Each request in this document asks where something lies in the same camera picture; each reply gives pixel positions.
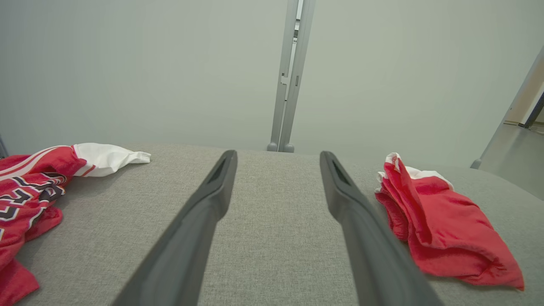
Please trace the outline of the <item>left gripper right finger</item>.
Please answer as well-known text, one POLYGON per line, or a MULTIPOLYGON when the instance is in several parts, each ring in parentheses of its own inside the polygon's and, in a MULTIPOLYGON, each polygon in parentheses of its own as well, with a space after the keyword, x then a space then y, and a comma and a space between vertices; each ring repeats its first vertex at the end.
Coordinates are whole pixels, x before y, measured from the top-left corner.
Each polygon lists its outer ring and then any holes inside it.
POLYGON ((443 305, 334 153, 322 151, 319 162, 328 210, 344 234, 359 305, 443 305))

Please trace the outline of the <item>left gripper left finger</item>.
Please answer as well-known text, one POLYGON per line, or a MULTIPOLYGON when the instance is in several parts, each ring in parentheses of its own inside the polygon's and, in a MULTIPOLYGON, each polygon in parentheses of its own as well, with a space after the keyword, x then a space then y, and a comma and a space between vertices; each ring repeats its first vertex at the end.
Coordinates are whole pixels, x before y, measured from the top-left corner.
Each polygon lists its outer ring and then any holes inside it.
POLYGON ((196 306, 216 225, 229 210, 238 165, 225 151, 148 252, 115 306, 196 306))

